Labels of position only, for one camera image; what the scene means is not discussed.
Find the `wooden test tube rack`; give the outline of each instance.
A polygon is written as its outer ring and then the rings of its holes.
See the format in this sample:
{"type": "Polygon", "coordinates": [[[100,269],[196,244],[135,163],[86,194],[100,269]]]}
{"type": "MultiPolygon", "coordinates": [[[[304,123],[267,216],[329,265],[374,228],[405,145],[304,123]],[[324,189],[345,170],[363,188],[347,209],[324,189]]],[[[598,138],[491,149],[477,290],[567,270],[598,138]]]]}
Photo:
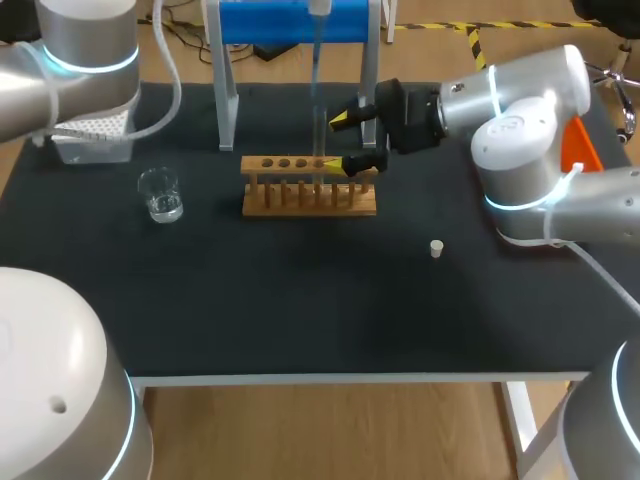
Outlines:
{"type": "Polygon", "coordinates": [[[249,177],[242,214],[261,217],[345,217],[376,214],[376,192],[371,184],[375,168],[360,172],[347,184],[300,176],[336,177],[325,161],[337,157],[245,156],[241,172],[249,177]]]}

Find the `chair wheel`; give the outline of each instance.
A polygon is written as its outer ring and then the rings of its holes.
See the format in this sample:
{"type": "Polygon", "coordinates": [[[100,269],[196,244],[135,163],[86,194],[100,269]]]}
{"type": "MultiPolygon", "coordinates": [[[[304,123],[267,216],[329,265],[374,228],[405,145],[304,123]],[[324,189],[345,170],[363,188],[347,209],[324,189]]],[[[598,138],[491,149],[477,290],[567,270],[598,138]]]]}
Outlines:
{"type": "Polygon", "coordinates": [[[616,130],[616,133],[618,134],[618,140],[620,140],[620,143],[622,143],[623,145],[629,143],[629,140],[631,140],[631,137],[633,137],[633,135],[625,132],[624,128],[619,128],[618,130],[616,130]]]}

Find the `table top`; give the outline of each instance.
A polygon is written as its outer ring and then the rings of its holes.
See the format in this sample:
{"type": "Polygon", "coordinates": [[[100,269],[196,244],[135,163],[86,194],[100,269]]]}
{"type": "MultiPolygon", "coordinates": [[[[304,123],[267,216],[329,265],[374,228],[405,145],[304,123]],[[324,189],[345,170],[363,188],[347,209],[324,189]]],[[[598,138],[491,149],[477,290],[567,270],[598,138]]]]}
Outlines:
{"type": "MultiPolygon", "coordinates": [[[[308,154],[311,105],[304,85],[239,92],[233,153],[217,151],[212,88],[187,85],[131,163],[66,166],[27,145],[0,201],[0,264],[76,289],[131,375],[584,372],[640,331],[571,252],[498,238],[458,142],[392,156],[376,217],[243,218],[240,155],[308,154]],[[154,224],[136,192],[156,165],[180,177],[175,224],[154,224]]],[[[331,105],[354,93],[325,87],[331,105]]],[[[169,101],[144,85],[138,128],[169,101]]],[[[627,163],[597,98],[585,124],[607,166],[627,163]]],[[[357,146],[355,131],[328,134],[327,154],[357,146]]],[[[589,250],[640,296],[640,252],[589,250]]]]}

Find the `wooden floor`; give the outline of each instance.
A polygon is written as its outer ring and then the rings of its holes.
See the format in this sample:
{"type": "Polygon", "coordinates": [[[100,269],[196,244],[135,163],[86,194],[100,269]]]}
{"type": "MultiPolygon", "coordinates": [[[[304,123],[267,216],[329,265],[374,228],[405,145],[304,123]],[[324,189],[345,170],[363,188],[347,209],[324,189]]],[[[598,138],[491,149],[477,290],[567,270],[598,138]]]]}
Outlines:
{"type": "MultiPolygon", "coordinates": [[[[201,21],[191,7],[176,10],[178,18],[201,21]]],[[[572,19],[568,0],[399,0],[398,12],[398,23],[572,19]]],[[[167,81],[151,28],[140,27],[139,37],[142,78],[167,81]]],[[[602,29],[536,29],[483,30],[480,41],[489,63],[574,43],[589,61],[606,65],[619,40],[602,29]]],[[[197,51],[169,42],[184,82],[212,81],[197,51]]],[[[360,55],[359,46],[326,46],[321,80],[357,82],[360,55]]],[[[473,69],[466,36],[451,30],[399,31],[381,52],[383,79],[441,81],[473,69]]],[[[309,82],[311,51],[300,46],[270,63],[245,60],[234,72],[238,82],[309,82]]],[[[627,74],[640,78],[640,54],[627,74]]],[[[604,96],[615,115],[611,95],[604,96]]],[[[0,190],[20,144],[0,146],[0,190]]],[[[627,152],[640,160],[640,138],[627,152]]],[[[541,424],[564,386],[530,386],[541,424]]],[[[514,478],[491,384],[163,389],[151,392],[146,406],[156,441],[153,480],[514,478]]]]}

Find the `orange part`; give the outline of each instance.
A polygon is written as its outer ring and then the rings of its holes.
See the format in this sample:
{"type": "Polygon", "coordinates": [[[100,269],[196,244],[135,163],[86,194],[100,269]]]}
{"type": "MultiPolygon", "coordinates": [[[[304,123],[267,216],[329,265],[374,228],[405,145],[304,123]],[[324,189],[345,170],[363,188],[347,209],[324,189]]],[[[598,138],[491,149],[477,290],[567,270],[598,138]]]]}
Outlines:
{"type": "Polygon", "coordinates": [[[562,171],[570,172],[574,163],[583,163],[585,173],[604,170],[580,117],[573,117],[562,138],[562,171]]]}

